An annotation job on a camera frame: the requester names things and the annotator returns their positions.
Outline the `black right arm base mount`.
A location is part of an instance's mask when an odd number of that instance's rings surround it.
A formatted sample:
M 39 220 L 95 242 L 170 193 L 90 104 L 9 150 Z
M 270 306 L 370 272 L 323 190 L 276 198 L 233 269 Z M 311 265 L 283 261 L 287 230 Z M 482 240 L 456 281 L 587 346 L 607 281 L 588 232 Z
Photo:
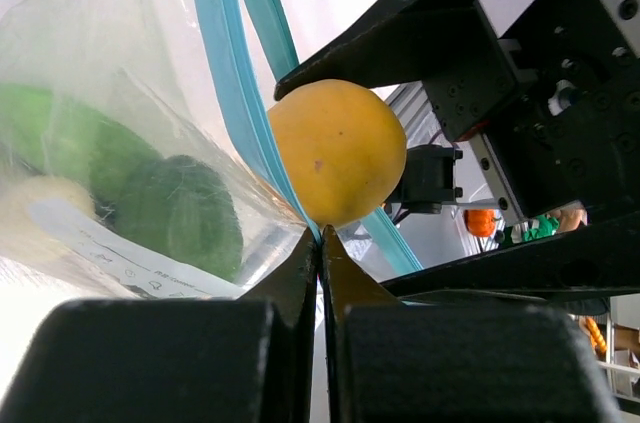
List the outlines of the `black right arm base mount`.
M 455 182 L 456 162 L 463 151 L 456 147 L 423 144 L 407 150 L 402 177 L 385 203 L 399 204 L 410 214 L 438 214 L 456 204 L 463 189 Z

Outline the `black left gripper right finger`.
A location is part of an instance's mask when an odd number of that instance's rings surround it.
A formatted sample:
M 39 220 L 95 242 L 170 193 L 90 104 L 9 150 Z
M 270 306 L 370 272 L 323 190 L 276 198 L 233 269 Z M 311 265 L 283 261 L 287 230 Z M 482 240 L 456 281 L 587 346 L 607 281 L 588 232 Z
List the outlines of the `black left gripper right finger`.
M 585 336 L 539 305 L 406 305 L 324 232 L 334 422 L 619 422 Z

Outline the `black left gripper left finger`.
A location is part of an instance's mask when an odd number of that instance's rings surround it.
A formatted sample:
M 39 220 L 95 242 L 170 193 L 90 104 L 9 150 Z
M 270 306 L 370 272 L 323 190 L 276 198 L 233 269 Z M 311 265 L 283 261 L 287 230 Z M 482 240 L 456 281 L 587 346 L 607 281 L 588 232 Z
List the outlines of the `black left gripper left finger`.
M 38 328 L 5 422 L 305 422 L 318 250 L 235 300 L 75 300 Z

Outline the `clear zip bag teal zipper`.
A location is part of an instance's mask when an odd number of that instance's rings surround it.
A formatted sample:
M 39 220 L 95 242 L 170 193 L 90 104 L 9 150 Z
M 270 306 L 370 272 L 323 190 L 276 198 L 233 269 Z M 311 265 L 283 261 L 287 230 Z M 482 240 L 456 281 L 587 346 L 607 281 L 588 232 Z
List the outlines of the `clear zip bag teal zipper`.
M 234 280 L 175 261 L 116 234 L 115 202 L 75 217 L 58 238 L 71 253 L 46 264 L 5 262 L 109 297 L 235 298 L 320 232 L 281 162 L 253 57 L 268 74 L 297 55 L 279 0 L 22 0 L 1 19 L 1 85 L 69 97 L 126 126 L 160 154 L 187 155 L 221 177 L 244 248 Z M 41 173 L 1 143 L 1 193 Z

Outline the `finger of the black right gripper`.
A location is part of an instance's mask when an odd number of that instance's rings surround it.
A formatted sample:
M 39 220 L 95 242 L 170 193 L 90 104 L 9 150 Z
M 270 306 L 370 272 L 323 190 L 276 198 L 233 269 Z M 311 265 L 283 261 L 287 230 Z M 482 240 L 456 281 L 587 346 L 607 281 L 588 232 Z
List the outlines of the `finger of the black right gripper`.
M 639 291 L 639 218 L 623 216 L 481 253 L 382 286 L 414 301 L 498 297 L 565 302 L 634 294 Z
M 469 139 L 518 89 L 479 0 L 377 0 L 282 77 L 274 97 L 327 79 L 366 88 L 422 82 L 451 141 Z

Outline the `yellow toy lemon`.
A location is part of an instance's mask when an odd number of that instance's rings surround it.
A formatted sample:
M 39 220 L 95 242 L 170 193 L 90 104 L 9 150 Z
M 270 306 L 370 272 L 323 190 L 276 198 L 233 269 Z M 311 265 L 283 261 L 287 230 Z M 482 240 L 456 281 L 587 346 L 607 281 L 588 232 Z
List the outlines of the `yellow toy lemon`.
M 375 92 L 329 79 L 303 85 L 267 116 L 302 209 L 339 228 L 381 207 L 407 159 L 402 124 Z

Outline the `green toy bell pepper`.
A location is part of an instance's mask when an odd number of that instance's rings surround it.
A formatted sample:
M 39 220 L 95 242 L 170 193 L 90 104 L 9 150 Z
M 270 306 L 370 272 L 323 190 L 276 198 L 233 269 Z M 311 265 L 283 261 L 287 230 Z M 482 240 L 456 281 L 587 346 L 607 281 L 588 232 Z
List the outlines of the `green toy bell pepper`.
M 119 236 L 232 281 L 244 248 L 231 195 L 219 174 L 187 155 L 143 163 L 115 202 Z

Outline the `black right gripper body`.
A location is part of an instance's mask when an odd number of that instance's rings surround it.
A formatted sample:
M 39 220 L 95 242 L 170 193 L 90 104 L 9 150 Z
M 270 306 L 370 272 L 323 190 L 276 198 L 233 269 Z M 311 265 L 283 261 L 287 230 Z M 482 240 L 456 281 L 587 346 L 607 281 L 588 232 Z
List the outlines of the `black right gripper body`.
M 525 74 L 474 143 L 511 223 L 639 208 L 639 0 L 533 0 L 503 35 Z

